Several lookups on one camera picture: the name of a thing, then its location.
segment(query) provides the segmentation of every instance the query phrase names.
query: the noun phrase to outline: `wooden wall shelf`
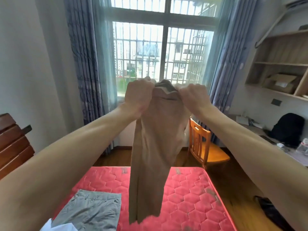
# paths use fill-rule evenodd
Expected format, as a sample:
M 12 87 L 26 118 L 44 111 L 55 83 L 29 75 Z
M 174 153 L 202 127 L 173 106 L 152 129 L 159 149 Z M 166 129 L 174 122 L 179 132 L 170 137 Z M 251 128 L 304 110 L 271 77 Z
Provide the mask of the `wooden wall shelf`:
M 308 30 L 268 37 L 257 50 L 247 76 L 246 85 L 308 101 Z M 297 76 L 298 86 L 293 94 L 265 88 L 264 81 L 271 75 L 283 73 Z

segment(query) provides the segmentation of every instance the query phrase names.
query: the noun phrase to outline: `cardboard box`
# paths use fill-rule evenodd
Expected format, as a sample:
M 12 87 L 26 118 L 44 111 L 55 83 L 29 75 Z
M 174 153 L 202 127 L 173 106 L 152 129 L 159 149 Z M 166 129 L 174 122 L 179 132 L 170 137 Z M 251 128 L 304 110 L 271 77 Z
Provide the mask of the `cardboard box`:
M 300 80 L 300 76 L 277 73 L 267 77 L 264 80 L 263 87 L 293 94 Z

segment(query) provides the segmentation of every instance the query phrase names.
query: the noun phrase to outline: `red mattress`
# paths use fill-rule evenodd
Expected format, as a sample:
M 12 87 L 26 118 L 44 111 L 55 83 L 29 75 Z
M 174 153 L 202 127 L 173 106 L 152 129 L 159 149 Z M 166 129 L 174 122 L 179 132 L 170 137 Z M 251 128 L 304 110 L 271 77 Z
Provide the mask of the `red mattress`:
M 75 185 L 56 215 L 79 189 L 83 189 L 122 194 L 117 231 L 236 230 L 209 176 L 199 167 L 172 167 L 164 187 L 160 216 L 147 217 L 139 225 L 137 222 L 129 225 L 130 170 L 130 167 L 92 167 Z

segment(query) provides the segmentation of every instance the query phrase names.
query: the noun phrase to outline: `beige pants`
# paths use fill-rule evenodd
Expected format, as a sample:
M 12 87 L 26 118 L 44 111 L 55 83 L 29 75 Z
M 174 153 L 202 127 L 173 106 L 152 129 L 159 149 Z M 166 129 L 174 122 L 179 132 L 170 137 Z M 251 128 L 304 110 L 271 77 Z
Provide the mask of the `beige pants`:
M 190 113 L 167 80 L 155 85 L 148 109 L 136 121 L 129 185 L 129 223 L 159 216 L 164 185 L 183 147 Z

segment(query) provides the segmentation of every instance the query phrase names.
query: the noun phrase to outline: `wooden headboard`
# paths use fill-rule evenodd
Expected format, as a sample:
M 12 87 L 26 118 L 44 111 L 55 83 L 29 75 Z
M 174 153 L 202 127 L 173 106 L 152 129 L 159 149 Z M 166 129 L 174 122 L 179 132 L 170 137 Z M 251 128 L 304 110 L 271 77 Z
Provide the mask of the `wooden headboard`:
M 24 129 L 10 114 L 0 115 L 0 179 L 30 159 L 34 150 L 25 136 L 31 126 Z

